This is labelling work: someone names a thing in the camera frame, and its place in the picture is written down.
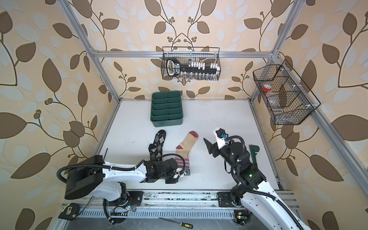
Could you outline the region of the beige sock maroon purple stripes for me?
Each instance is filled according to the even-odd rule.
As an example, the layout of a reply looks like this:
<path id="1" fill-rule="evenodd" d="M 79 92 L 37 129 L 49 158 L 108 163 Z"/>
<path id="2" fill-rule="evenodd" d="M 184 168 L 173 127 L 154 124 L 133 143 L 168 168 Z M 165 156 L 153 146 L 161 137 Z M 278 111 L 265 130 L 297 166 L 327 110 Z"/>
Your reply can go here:
<path id="1" fill-rule="evenodd" d="M 195 131 L 190 131 L 185 139 L 176 147 L 176 154 L 180 155 L 185 160 L 185 169 L 190 169 L 189 153 L 194 144 L 198 140 L 198 134 Z"/>

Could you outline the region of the black grey argyle sock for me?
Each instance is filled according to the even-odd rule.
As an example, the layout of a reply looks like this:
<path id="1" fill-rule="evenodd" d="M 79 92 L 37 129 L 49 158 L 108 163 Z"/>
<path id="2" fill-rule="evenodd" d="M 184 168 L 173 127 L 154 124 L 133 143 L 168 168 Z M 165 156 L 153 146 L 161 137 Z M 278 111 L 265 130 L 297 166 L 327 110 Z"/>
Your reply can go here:
<path id="1" fill-rule="evenodd" d="M 154 160 L 163 155 L 163 145 L 166 139 L 166 131 L 160 130 L 156 133 L 154 141 L 149 145 L 149 156 L 151 160 Z"/>

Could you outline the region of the green plastic divided tray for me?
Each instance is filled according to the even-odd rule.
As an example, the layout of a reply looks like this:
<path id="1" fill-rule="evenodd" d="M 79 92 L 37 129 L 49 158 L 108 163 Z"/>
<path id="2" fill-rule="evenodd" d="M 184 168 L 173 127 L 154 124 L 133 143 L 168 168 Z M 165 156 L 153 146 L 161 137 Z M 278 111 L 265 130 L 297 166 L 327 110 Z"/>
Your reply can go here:
<path id="1" fill-rule="evenodd" d="M 152 94 L 150 121 L 155 127 L 181 125 L 183 118 L 180 91 L 156 92 Z"/>

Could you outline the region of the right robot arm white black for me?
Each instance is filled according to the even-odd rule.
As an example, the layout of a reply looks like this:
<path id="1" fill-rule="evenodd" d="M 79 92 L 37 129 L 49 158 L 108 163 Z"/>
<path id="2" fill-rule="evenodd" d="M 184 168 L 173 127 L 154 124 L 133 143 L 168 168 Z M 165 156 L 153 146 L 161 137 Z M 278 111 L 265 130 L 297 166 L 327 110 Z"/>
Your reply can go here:
<path id="1" fill-rule="evenodd" d="M 236 185 L 230 190 L 232 205 L 254 214 L 269 230 L 308 230 L 305 224 L 272 188 L 266 176 L 250 161 L 250 153 L 240 136 L 221 134 L 216 143 L 204 139 L 210 155 L 220 156 L 230 166 Z"/>

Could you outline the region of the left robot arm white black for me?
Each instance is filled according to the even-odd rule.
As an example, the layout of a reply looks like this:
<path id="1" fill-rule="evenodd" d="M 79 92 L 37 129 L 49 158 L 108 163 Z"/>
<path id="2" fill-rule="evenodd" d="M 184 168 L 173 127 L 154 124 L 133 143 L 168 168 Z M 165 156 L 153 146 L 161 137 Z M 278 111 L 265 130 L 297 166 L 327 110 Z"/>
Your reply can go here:
<path id="1" fill-rule="evenodd" d="M 126 186 L 129 182 L 155 183 L 164 180 L 166 184 L 176 184 L 181 176 L 190 174 L 188 166 L 186 159 L 174 153 L 142 160 L 136 165 L 110 163 L 104 161 L 101 155 L 96 155 L 60 168 L 56 176 L 66 184 L 66 200 L 94 196 L 115 202 L 129 199 Z"/>

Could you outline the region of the green pipe wrench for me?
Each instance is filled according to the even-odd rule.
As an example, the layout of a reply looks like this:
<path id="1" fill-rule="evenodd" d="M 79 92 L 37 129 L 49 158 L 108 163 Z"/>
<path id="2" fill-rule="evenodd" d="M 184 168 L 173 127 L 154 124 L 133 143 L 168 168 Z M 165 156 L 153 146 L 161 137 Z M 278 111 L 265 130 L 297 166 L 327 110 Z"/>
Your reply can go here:
<path id="1" fill-rule="evenodd" d="M 249 150 L 250 150 L 250 155 L 251 155 L 253 164 L 257 164 L 256 156 L 258 152 L 260 151 L 260 147 L 257 145 L 249 145 Z"/>

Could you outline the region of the red lidded container in basket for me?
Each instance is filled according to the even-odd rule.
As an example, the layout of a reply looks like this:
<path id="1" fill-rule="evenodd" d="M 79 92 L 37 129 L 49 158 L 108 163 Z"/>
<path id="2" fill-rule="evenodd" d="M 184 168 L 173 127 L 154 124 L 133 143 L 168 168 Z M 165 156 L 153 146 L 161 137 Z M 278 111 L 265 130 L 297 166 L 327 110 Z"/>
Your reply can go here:
<path id="1" fill-rule="evenodd" d="M 265 93 L 270 92 L 272 90 L 272 86 L 270 84 L 264 84 L 262 90 Z"/>

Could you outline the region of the black yellow tape measure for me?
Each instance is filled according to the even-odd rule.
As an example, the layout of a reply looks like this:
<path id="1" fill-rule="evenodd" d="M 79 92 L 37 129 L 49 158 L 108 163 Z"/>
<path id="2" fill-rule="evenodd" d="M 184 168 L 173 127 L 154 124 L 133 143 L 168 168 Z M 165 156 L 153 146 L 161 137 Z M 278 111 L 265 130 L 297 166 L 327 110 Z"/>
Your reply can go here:
<path id="1" fill-rule="evenodd" d="M 74 220 L 80 214 L 80 205 L 76 203 L 70 203 L 64 207 L 63 211 L 59 214 L 59 219 Z"/>

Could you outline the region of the aluminium front rail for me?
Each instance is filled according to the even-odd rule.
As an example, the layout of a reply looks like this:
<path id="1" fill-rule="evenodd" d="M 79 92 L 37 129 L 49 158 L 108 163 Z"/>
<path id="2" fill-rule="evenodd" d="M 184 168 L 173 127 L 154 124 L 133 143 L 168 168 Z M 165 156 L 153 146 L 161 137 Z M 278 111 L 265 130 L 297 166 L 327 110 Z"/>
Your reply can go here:
<path id="1" fill-rule="evenodd" d="M 220 208 L 216 195 L 228 190 L 142 190 L 143 201 L 127 211 L 106 206 L 100 198 L 82 198 L 75 203 L 83 210 L 75 220 L 57 219 L 53 230 L 179 230 L 178 224 L 159 217 L 193 224 L 195 230 L 265 230 L 266 226 L 245 208 Z"/>

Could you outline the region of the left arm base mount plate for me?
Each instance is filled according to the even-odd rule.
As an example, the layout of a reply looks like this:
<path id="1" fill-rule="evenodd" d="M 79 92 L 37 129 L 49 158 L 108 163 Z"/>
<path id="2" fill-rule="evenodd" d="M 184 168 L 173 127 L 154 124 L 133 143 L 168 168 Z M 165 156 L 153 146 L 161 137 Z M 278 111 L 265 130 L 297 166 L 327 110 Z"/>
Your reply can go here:
<path id="1" fill-rule="evenodd" d="M 121 197 L 115 201 L 108 201 L 108 206 L 116 207 L 116 206 L 139 206 L 143 201 L 143 191 L 127 191 L 126 198 Z"/>

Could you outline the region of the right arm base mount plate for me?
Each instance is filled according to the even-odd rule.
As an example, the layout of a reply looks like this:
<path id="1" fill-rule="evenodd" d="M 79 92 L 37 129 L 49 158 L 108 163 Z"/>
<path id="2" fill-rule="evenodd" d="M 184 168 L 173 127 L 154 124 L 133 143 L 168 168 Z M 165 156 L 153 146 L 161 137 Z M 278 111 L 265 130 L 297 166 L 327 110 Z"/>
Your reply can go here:
<path id="1" fill-rule="evenodd" d="M 216 195 L 220 208 L 243 208 L 242 195 L 234 192 L 218 192 Z"/>

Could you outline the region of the yellow black handled screwdriver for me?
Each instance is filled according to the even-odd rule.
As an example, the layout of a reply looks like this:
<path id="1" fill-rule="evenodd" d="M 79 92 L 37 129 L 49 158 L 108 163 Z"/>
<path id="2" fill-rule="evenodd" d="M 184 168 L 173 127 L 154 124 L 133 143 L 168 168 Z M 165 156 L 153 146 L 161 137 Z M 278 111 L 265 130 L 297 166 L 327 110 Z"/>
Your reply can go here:
<path id="1" fill-rule="evenodd" d="M 188 229 L 193 229 L 193 225 L 189 224 L 189 223 L 179 222 L 179 221 L 175 221 L 175 220 L 167 219 L 167 218 L 162 218 L 162 217 L 159 217 L 159 219 L 164 220 L 166 222 L 178 224 L 181 227 L 185 227 L 185 228 L 188 228 Z"/>

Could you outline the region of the black socket set rail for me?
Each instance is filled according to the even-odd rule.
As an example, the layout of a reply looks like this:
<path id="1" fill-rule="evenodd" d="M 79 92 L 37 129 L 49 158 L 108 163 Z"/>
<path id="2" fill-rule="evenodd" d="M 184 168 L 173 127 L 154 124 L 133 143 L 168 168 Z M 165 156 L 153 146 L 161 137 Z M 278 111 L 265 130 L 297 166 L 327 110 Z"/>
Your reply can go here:
<path id="1" fill-rule="evenodd" d="M 217 63 L 211 63 L 208 66 L 205 62 L 194 62 L 190 59 L 180 61 L 175 57 L 167 58 L 163 62 L 162 70 L 171 77 L 185 76 L 187 74 L 190 76 L 215 76 L 221 73 L 221 67 Z"/>

